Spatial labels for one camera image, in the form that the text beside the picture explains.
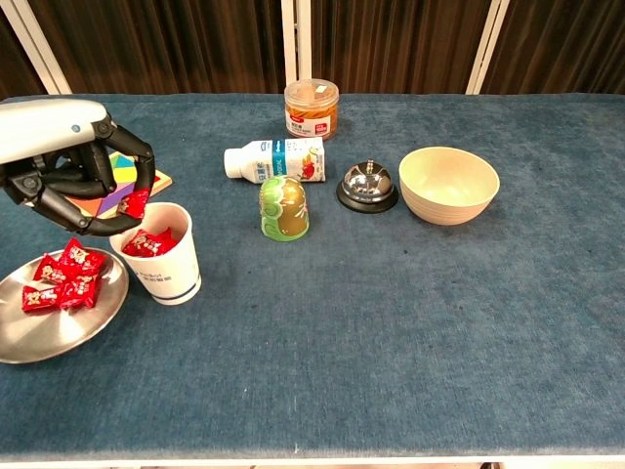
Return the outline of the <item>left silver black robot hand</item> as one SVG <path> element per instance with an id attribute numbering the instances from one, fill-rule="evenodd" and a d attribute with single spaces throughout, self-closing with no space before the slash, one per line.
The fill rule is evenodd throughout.
<path id="1" fill-rule="evenodd" d="M 112 236 L 142 221 L 84 216 L 65 198 L 93 199 L 116 190 L 109 149 L 134 158 L 135 190 L 151 192 L 151 146 L 116 124 L 104 105 L 60 98 L 0 104 L 0 189 L 69 232 Z"/>

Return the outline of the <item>white paper cup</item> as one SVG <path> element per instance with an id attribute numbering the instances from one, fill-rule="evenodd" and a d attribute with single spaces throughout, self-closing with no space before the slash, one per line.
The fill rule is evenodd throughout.
<path id="1" fill-rule="evenodd" d="M 172 238 L 177 243 L 166 253 L 137 257 L 123 252 L 123 247 L 139 230 L 157 235 L 167 229 L 172 230 Z M 157 303 L 179 305 L 199 290 L 201 273 L 192 235 L 192 220 L 184 207 L 172 202 L 149 203 L 142 222 L 136 228 L 111 236 L 109 242 Z"/>

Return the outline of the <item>silver metal plate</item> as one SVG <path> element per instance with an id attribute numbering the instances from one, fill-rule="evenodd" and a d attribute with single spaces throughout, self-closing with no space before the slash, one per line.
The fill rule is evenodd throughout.
<path id="1" fill-rule="evenodd" d="M 0 280 L 0 362 L 39 362 L 65 353 L 90 340 L 120 311 L 129 287 L 129 274 L 114 254 L 105 256 L 96 304 L 92 308 L 25 312 L 21 293 L 25 286 L 44 289 L 33 276 L 41 257 L 34 258 Z"/>

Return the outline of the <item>dark brown curtain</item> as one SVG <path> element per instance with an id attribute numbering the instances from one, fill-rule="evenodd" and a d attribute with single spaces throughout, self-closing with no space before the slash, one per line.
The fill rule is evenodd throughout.
<path id="1" fill-rule="evenodd" d="M 0 8 L 0 101 L 41 94 L 46 89 Z"/>
<path id="2" fill-rule="evenodd" d="M 344 94 L 463 94 L 491 0 L 312 0 L 312 74 Z"/>
<path id="3" fill-rule="evenodd" d="M 75 93 L 280 93 L 280 0 L 28 0 Z"/>
<path id="4" fill-rule="evenodd" d="M 480 91 L 625 95 L 625 0 L 510 0 Z"/>

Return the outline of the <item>colourful wooden tangram puzzle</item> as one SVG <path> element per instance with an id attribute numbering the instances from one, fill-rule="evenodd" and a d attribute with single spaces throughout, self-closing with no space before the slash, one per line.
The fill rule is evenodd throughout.
<path id="1" fill-rule="evenodd" d="M 66 195 L 65 198 L 75 205 L 84 216 L 108 219 L 116 214 L 121 199 L 135 190 L 137 169 L 134 158 L 119 151 L 109 155 L 116 190 L 104 197 L 79 199 Z"/>

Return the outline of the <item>white milk drink bottle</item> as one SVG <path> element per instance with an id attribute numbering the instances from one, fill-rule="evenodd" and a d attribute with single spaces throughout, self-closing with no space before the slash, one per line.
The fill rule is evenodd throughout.
<path id="1" fill-rule="evenodd" d="M 301 182 L 324 182 L 325 151 L 321 137 L 259 140 L 224 151 L 224 168 L 231 179 L 254 184 L 276 176 Z"/>

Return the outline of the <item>clear plastic snack jar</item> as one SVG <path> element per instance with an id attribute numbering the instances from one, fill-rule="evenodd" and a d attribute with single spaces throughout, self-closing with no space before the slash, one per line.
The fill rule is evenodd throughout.
<path id="1" fill-rule="evenodd" d="M 298 138 L 332 137 L 338 127 L 340 92 L 331 81 L 308 78 L 284 89 L 287 131 Z"/>

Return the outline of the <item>chrome call bell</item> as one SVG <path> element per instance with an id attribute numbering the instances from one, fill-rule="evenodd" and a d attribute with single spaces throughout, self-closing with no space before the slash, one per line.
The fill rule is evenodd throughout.
<path id="1" fill-rule="evenodd" d="M 389 171 L 371 158 L 346 172 L 337 185 L 336 194 L 344 206 L 365 214 L 385 212 L 398 201 L 398 190 Z"/>

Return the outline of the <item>blue felt table cloth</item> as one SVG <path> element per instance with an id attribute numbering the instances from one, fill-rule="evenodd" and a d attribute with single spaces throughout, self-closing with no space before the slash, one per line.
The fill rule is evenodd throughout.
<path id="1" fill-rule="evenodd" d="M 346 95 L 286 243 L 223 168 L 283 136 L 281 96 L 101 102 L 172 178 L 202 285 L 165 307 L 132 280 L 89 342 L 0 364 L 0 461 L 625 456 L 625 96 Z M 338 202 L 351 165 L 429 146 L 498 172 L 472 222 Z"/>

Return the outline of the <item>beige bowl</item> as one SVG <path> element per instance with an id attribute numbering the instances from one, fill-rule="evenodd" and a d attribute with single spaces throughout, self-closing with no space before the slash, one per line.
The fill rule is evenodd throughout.
<path id="1" fill-rule="evenodd" d="M 462 149 L 427 147 L 406 155 L 398 167 L 402 197 L 419 218 L 442 226 L 475 219 L 499 192 L 494 167 Z"/>

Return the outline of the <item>white frame post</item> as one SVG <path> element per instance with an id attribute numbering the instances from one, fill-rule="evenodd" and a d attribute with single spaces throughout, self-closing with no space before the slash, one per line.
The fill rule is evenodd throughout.
<path id="1" fill-rule="evenodd" d="M 280 0 L 285 83 L 313 76 L 312 1 Z"/>
<path id="2" fill-rule="evenodd" d="M 47 93 L 70 95 L 72 90 L 28 0 L 0 0 L 0 8 Z"/>
<path id="3" fill-rule="evenodd" d="M 509 5 L 510 0 L 490 0 L 488 13 L 465 91 L 466 95 L 478 95 L 481 91 Z"/>

